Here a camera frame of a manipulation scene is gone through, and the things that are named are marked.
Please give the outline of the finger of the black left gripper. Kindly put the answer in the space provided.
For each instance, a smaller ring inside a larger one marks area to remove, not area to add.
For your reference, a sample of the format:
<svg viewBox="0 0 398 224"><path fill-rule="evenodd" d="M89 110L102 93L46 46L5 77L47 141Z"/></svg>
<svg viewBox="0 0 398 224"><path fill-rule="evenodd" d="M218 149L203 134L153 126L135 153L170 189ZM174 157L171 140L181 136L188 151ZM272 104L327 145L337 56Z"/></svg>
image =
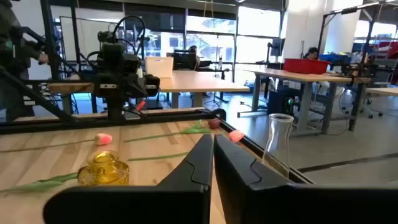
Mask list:
<svg viewBox="0 0 398 224"><path fill-rule="evenodd" d="M142 92L142 94L144 96L147 96L146 79L144 78L144 75L143 75L142 71L138 70L136 75L137 75L137 84L138 84L138 87L139 87L140 91Z"/></svg>
<svg viewBox="0 0 398 224"><path fill-rule="evenodd" d="M123 74L123 93L126 96L139 96L137 90L137 74L136 73L124 73Z"/></svg>

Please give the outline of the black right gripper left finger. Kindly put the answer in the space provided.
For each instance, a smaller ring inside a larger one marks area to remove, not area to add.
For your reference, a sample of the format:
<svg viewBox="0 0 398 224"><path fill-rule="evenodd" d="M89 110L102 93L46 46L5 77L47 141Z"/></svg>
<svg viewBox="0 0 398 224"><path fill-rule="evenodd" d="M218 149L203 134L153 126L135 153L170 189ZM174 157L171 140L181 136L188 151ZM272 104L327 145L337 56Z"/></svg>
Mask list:
<svg viewBox="0 0 398 224"><path fill-rule="evenodd" d="M204 134L155 186L71 187L51 197L45 223L209 223L213 140Z"/></svg>

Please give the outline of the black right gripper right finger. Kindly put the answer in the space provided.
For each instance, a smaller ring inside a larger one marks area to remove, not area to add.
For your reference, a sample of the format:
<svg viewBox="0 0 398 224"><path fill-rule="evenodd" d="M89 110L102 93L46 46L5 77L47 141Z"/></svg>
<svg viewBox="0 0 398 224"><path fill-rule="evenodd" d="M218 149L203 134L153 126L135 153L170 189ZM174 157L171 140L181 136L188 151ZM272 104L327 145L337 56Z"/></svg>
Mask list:
<svg viewBox="0 0 398 224"><path fill-rule="evenodd" d="M219 134L214 159L227 223L397 223L397 189L296 184Z"/></svg>

